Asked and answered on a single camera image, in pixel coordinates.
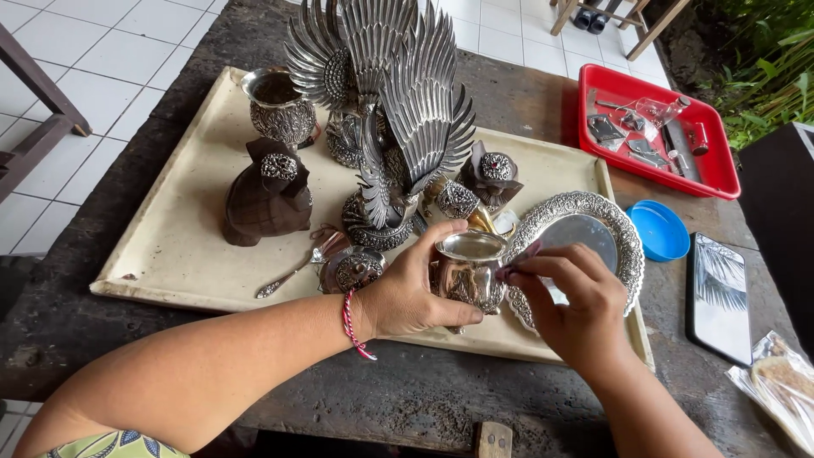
wooden table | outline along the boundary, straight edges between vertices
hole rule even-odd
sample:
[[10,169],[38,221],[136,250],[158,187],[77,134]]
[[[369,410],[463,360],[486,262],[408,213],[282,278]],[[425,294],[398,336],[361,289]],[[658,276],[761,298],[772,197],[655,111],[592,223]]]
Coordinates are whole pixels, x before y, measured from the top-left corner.
[[[285,62],[295,6],[231,2],[147,123],[105,174],[0,325],[0,398],[42,401],[86,363],[162,329],[207,317],[95,297],[88,285],[225,65]],[[476,124],[575,146],[576,82],[459,51],[457,77],[475,98]],[[625,208],[656,199],[691,231],[746,257],[752,338],[797,340],[736,202],[697,199],[611,170]],[[727,456],[786,456],[782,432],[725,377],[729,364],[684,335],[683,260],[647,262],[640,302],[656,374]],[[613,455],[596,397],[569,368],[374,341],[368,363],[346,351],[279,386],[239,420],[247,426],[468,453],[474,425],[514,430],[514,456]]]

plastic bag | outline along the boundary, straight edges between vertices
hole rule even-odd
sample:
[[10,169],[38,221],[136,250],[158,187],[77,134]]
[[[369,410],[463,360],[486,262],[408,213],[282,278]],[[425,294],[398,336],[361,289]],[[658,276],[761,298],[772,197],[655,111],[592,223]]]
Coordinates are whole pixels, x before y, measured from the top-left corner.
[[774,331],[752,347],[752,358],[751,368],[734,366],[727,377],[814,456],[814,368]]

silver tray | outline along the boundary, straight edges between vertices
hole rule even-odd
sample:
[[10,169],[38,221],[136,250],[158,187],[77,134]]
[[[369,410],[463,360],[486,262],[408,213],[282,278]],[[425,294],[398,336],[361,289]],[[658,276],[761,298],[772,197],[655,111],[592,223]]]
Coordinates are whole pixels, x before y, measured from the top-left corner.
[[[604,196],[593,192],[563,192],[551,197],[531,209],[512,239],[511,248],[505,259],[509,260],[520,254],[534,240],[540,238],[546,229],[555,222],[572,215],[585,215],[595,218],[610,232],[615,242],[615,262],[610,263],[601,253],[606,264],[615,264],[616,277],[628,289],[628,301],[624,307],[624,316],[633,310],[641,291],[645,275],[645,254],[633,222],[618,205]],[[532,320],[532,311],[528,299],[519,288],[509,287],[509,307],[520,319],[523,326],[536,333]]]

small silver pot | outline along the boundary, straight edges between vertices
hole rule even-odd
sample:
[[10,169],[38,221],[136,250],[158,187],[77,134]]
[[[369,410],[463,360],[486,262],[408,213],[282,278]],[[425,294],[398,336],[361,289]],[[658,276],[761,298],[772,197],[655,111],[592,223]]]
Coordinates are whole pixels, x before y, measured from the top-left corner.
[[449,236],[436,243],[435,248],[442,255],[435,269],[437,294],[472,304],[484,314],[496,315],[505,292],[505,284],[495,278],[509,248],[505,239],[488,232],[469,231]]
[[317,112],[296,91],[288,70],[260,68],[243,77],[240,87],[251,101],[250,115],[255,129],[296,152],[297,145],[311,135]]

white tile floor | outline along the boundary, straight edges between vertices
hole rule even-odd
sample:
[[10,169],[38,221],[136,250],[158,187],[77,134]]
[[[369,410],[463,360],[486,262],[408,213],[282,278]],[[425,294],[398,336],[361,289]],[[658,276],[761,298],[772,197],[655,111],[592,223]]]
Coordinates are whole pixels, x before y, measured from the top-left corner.
[[[427,1],[419,0],[425,8]],[[602,35],[570,22],[553,37],[548,0],[432,0],[453,17],[462,49],[578,79],[594,63],[669,87],[655,49],[636,61],[633,28]],[[228,0],[0,0],[0,23],[88,119],[94,135],[69,135],[0,204],[0,255],[44,253],[147,119]],[[631,7],[624,2],[618,13]],[[0,150],[50,112],[0,64]],[[0,458],[11,454],[38,405],[13,402],[0,421]]]

